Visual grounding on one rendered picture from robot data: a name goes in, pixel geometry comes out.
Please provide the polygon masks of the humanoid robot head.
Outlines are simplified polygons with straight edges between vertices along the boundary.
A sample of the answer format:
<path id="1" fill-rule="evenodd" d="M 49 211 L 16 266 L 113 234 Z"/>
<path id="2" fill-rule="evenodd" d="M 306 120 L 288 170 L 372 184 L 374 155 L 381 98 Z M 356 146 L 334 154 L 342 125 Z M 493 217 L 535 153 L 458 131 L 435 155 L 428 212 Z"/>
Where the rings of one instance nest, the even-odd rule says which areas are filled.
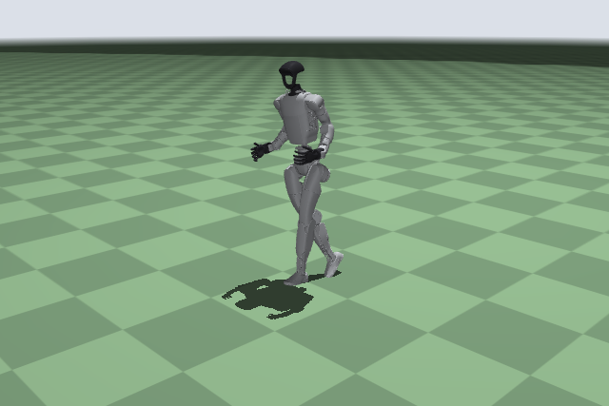
<path id="1" fill-rule="evenodd" d="M 288 94 L 288 96 L 295 96 L 299 93 L 296 93 L 296 90 L 300 90 L 303 91 L 303 89 L 301 88 L 300 84 L 296 84 L 296 77 L 297 74 L 299 72 L 304 71 L 304 67 L 301 63 L 297 62 L 297 61 L 289 61 L 286 62 L 285 64 L 283 64 L 280 69 L 279 72 L 282 74 L 282 78 L 283 78 L 283 83 L 285 85 L 285 87 L 287 89 L 290 89 L 290 93 Z M 285 80 L 285 76 L 286 75 L 290 75 L 292 77 L 292 84 L 289 85 L 286 80 Z M 305 91 L 304 91 L 305 92 Z"/>

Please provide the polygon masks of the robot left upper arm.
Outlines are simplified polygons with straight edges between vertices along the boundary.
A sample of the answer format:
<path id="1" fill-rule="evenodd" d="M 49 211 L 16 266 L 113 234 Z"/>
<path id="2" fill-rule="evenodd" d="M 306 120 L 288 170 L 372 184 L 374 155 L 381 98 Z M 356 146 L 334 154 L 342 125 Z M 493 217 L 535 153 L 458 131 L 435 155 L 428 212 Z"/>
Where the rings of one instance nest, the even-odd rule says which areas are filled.
<path id="1" fill-rule="evenodd" d="M 318 118 L 318 120 L 322 123 L 320 126 L 321 134 L 327 134 L 329 125 L 332 125 L 328 112 L 324 106 L 324 99 L 322 96 L 318 94 L 308 94 L 304 101 L 309 109 L 313 110 Z"/>

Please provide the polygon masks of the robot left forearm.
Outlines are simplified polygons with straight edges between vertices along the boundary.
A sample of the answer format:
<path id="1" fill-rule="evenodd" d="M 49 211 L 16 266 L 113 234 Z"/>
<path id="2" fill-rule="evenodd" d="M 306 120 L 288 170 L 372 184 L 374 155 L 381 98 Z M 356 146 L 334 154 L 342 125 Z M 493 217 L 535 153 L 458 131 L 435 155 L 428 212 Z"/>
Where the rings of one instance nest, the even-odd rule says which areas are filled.
<path id="1" fill-rule="evenodd" d="M 327 151 L 329 149 L 329 145 L 332 143 L 333 137 L 334 137 L 334 126 L 329 125 L 327 134 L 323 134 L 321 136 L 321 140 L 320 140 L 320 143 L 318 146 L 318 148 L 321 147 L 324 149 L 324 151 L 321 151 L 320 159 L 325 158 L 325 154 L 327 153 Z"/>

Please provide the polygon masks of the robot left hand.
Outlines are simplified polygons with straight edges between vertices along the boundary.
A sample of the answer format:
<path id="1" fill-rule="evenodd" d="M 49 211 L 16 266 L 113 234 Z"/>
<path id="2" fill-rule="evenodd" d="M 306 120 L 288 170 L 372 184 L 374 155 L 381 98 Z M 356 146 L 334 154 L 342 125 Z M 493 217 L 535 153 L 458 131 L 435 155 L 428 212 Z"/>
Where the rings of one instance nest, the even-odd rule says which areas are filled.
<path id="1" fill-rule="evenodd" d="M 300 159 L 293 159 L 294 161 L 302 162 L 302 163 L 294 162 L 294 164 L 303 165 L 303 164 L 309 164 L 309 163 L 313 162 L 314 160 L 319 160 L 321 158 L 321 151 L 324 151 L 324 149 L 321 147 L 316 148 L 316 149 L 311 149 L 311 148 L 303 145 L 302 148 L 307 149 L 309 151 L 300 152 L 300 151 L 295 150 L 296 153 L 304 155 L 304 156 L 293 155 L 296 158 L 300 158 Z M 303 159 L 303 158 L 305 158 L 305 159 Z"/>

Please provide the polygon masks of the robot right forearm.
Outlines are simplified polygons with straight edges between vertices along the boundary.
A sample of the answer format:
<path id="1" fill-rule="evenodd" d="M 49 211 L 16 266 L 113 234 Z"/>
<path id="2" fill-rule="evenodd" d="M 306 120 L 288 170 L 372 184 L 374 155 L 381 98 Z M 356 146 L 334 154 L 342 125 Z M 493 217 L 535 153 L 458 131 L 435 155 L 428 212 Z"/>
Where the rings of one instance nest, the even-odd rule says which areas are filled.
<path id="1" fill-rule="evenodd" d="M 282 128 L 275 140 L 272 141 L 270 145 L 268 145 L 269 152 L 273 150 L 279 150 L 281 148 L 281 145 L 283 145 L 284 142 L 286 142 L 287 140 L 288 137 Z"/>

